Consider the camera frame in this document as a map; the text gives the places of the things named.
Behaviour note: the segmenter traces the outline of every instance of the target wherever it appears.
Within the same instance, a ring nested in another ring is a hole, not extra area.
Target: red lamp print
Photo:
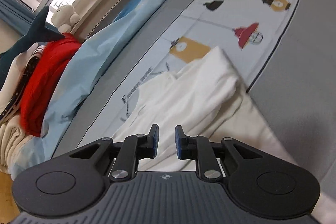
[[[257,45],[263,40],[263,34],[257,31],[259,23],[253,23],[247,28],[239,27],[233,29],[235,36],[238,37],[239,48],[243,49],[248,42]]]

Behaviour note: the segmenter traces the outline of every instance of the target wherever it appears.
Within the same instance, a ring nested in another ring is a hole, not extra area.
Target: bed
[[[335,13],[332,0],[119,0],[69,63],[46,136],[22,148],[13,173],[112,135],[141,83],[220,46],[285,149],[336,199]]]

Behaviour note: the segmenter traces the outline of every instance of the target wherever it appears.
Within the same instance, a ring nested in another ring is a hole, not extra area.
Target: shark plush toy
[[[20,53],[28,50],[36,42],[56,41],[64,38],[58,32],[52,31],[45,26],[45,20],[49,12],[49,6],[44,7],[34,18],[26,35],[21,37],[0,58],[0,89],[2,88],[13,59]]]

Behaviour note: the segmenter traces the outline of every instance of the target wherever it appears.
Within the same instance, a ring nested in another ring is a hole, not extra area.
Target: wooden floor
[[[8,223],[19,215],[11,192],[11,176],[0,172],[0,223]]]

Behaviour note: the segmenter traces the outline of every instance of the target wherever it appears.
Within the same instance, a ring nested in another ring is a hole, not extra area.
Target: black patterned garment
[[[23,91],[25,90],[25,87],[33,74],[37,63],[40,61],[41,56],[43,54],[45,46],[39,46],[36,48],[36,50],[33,52],[32,56],[27,62],[25,71],[23,72],[21,79],[16,87],[16,90],[9,101],[8,105],[5,107],[4,111],[0,114],[0,124],[7,121],[9,118],[13,116],[13,114],[16,113],[16,111],[20,107],[20,101],[21,97],[23,95]]]

